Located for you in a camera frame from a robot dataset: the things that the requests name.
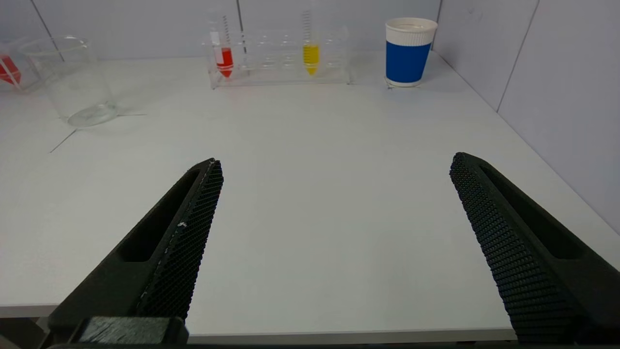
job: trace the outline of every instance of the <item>paper cup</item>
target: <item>paper cup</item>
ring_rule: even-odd
[[[420,84],[437,23],[423,18],[386,22],[386,80],[397,87]]]

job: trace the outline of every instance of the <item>white wall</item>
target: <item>white wall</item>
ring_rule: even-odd
[[[208,33],[206,14],[214,2],[35,0],[52,35],[89,38],[104,60],[204,55],[200,44]],[[234,0],[222,3],[237,13]]]
[[[244,29],[301,28],[308,0],[240,0]],[[356,50],[385,48],[385,21],[395,17],[437,20],[440,0],[317,0],[322,23],[346,25]]]
[[[29,0],[0,1],[0,40],[46,36],[43,22]]]
[[[538,0],[443,0],[433,49],[497,110]]]
[[[31,31],[35,36],[47,34],[40,31],[43,26],[29,0],[2,1],[0,34],[15,31]],[[99,58],[104,60],[203,55],[200,43],[208,32],[207,10],[216,2],[232,14],[229,16],[232,25],[238,29],[235,0],[35,0],[52,35],[89,38]],[[245,29],[297,27],[301,2],[241,0]],[[318,0],[318,3],[320,16],[330,24],[349,26],[355,48],[372,50],[385,45],[386,19],[399,16],[437,19],[440,0]]]
[[[620,1],[541,0],[499,113],[620,232]]]

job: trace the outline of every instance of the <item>test tube rack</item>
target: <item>test tube rack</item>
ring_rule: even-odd
[[[304,65],[303,33],[297,30],[211,33],[204,42],[211,88],[276,84],[351,83],[348,30],[317,32],[320,60],[314,75]],[[230,70],[218,69],[218,55],[232,53]]]

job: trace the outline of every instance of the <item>test tube with yellow liquid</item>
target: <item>test tube with yellow liquid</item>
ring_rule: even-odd
[[[303,58],[304,67],[310,76],[314,76],[319,69],[321,60],[321,46],[317,35],[316,19],[316,0],[310,1],[310,7],[305,8],[301,13],[301,23],[303,26],[304,42],[303,42]]]

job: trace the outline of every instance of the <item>white cup rim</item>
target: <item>white cup rim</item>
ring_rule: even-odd
[[[401,25],[421,26],[411,28],[400,28]],[[437,29],[437,22],[430,19],[415,18],[415,17],[401,17],[393,18],[386,22],[386,28],[402,33],[424,33]]]

